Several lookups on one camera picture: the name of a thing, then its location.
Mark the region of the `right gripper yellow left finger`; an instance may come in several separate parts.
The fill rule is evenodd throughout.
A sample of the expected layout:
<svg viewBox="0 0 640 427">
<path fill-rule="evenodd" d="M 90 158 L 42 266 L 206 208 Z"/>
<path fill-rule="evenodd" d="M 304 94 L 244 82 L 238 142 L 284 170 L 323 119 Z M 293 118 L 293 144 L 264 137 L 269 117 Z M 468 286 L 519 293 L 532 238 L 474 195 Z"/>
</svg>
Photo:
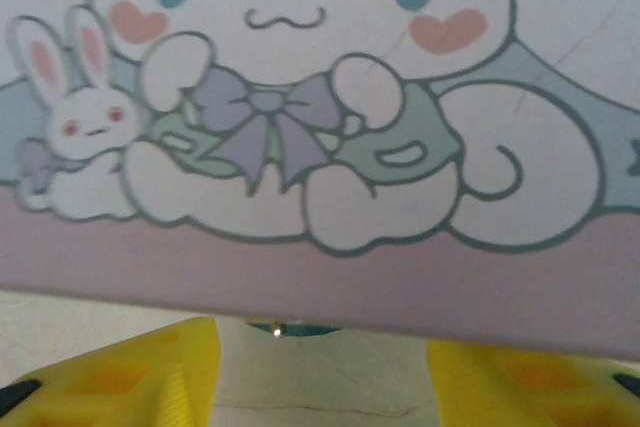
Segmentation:
<svg viewBox="0 0 640 427">
<path fill-rule="evenodd" d="M 209 427 L 221 360 L 195 317 L 0 386 L 0 427 Z"/>
</svg>

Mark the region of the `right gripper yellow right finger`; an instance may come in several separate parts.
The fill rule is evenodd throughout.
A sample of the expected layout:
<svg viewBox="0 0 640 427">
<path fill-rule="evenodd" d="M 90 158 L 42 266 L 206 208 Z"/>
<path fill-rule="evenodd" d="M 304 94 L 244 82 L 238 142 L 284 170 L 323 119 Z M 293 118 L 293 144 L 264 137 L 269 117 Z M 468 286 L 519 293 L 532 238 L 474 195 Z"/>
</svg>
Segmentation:
<svg viewBox="0 0 640 427">
<path fill-rule="evenodd" d="M 442 427 L 640 427 L 640 370 L 621 363 L 431 340 Z"/>
</svg>

